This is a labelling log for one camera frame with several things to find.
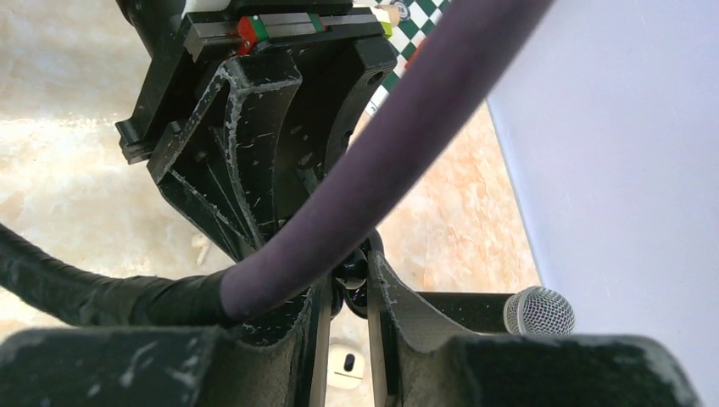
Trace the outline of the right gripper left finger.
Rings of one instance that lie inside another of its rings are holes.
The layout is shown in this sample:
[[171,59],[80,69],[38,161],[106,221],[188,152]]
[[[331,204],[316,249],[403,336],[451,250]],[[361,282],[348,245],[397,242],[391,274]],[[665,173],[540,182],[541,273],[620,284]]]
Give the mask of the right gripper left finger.
[[1,347],[4,406],[321,406],[332,285],[219,327],[43,328]]

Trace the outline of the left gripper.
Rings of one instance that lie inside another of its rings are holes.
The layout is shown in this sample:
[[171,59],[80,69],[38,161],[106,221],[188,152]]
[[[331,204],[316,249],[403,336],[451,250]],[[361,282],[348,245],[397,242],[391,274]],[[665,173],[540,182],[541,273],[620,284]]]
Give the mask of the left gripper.
[[379,19],[350,1],[118,6],[151,59],[117,124],[121,151],[149,159],[163,198],[235,261],[302,206],[298,172],[325,176],[397,63]]

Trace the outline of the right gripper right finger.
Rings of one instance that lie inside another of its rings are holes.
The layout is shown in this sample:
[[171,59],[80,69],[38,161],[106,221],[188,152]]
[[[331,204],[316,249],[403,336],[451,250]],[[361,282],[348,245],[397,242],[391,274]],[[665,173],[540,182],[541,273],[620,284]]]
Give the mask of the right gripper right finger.
[[637,336],[479,335],[368,256],[377,406],[699,406],[676,358]]

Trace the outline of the white earbud case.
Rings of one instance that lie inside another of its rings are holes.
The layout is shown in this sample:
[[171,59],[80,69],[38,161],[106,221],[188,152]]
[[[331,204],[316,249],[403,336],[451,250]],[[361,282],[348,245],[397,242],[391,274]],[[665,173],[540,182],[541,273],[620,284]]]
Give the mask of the white earbud case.
[[328,349],[326,384],[342,390],[356,389],[364,380],[366,361],[356,348],[334,343]]

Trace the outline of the black earbud case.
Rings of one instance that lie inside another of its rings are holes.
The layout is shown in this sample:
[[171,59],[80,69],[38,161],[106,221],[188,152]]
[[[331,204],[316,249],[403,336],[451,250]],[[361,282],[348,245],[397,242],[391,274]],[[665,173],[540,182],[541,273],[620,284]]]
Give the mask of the black earbud case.
[[[382,238],[377,229],[375,229],[357,248],[361,248],[366,255],[367,261],[370,251],[376,250],[381,253],[384,252],[384,246]],[[333,278],[332,282],[332,307],[331,307],[331,318],[334,319],[346,305],[347,308],[356,316],[361,319],[367,319],[367,286],[365,284],[357,290],[348,291],[344,289],[338,282]]]

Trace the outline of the black earbud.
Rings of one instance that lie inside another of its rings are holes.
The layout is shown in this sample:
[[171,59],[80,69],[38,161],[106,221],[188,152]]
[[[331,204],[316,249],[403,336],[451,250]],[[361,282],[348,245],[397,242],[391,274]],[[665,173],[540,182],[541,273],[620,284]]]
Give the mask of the black earbud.
[[332,270],[332,277],[344,289],[357,290],[367,279],[368,261],[365,252],[356,248],[341,264]]

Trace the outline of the white earbud lower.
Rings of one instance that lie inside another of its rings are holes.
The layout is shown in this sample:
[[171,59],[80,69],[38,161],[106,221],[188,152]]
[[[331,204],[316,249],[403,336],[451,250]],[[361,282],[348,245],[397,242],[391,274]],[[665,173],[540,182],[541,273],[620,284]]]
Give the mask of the white earbud lower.
[[202,233],[192,236],[191,245],[198,250],[196,264],[202,265],[211,246],[211,241]]

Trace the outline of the black microphone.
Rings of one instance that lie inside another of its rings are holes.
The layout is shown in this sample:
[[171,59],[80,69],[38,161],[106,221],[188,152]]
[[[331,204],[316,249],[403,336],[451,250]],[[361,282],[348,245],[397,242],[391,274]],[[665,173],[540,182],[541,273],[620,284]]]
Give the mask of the black microphone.
[[567,336],[576,326],[568,300],[546,287],[533,286],[518,293],[421,292],[420,296],[473,332]]

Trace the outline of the green white chessboard mat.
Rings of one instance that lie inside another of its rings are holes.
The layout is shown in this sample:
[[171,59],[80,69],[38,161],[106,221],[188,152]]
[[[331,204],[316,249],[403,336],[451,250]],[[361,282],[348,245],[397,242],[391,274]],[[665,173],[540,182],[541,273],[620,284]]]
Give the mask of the green white chessboard mat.
[[373,115],[381,107],[449,5],[450,1],[447,0],[354,1],[355,7],[385,8],[388,18],[397,21],[397,24],[392,22],[392,32],[388,37],[397,64],[371,97],[365,108],[367,114]]

